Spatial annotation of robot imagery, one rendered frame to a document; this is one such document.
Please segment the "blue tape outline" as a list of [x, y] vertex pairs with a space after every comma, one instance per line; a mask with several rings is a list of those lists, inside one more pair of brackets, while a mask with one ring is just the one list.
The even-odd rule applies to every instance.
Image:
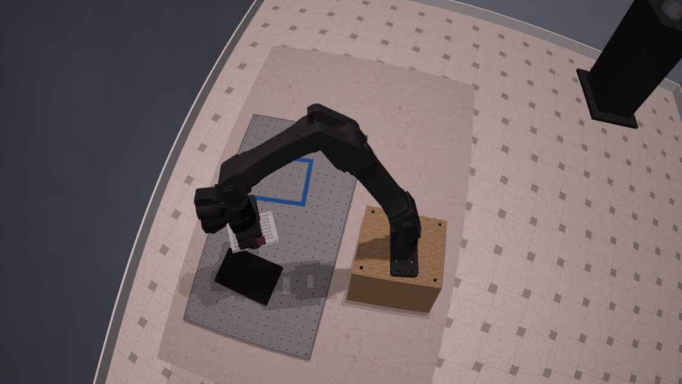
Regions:
[[301, 202], [298, 201], [289, 201], [289, 200], [284, 200], [284, 199], [276, 199], [276, 198], [266, 198], [262, 196], [255, 196], [256, 200], [259, 201], [268, 201], [268, 202], [276, 202], [276, 204], [289, 204], [289, 205], [298, 205], [305, 207], [306, 204], [306, 198], [308, 194], [308, 188], [309, 188], [309, 181], [311, 180], [311, 171], [312, 171], [312, 166], [313, 166], [313, 161], [314, 159], [306, 159], [306, 158], [300, 158], [295, 161], [300, 161], [300, 162], [309, 162], [308, 165], [308, 170], [306, 174], [306, 180], [305, 180], [305, 186], [303, 190], [303, 195], [302, 195], [302, 200]]

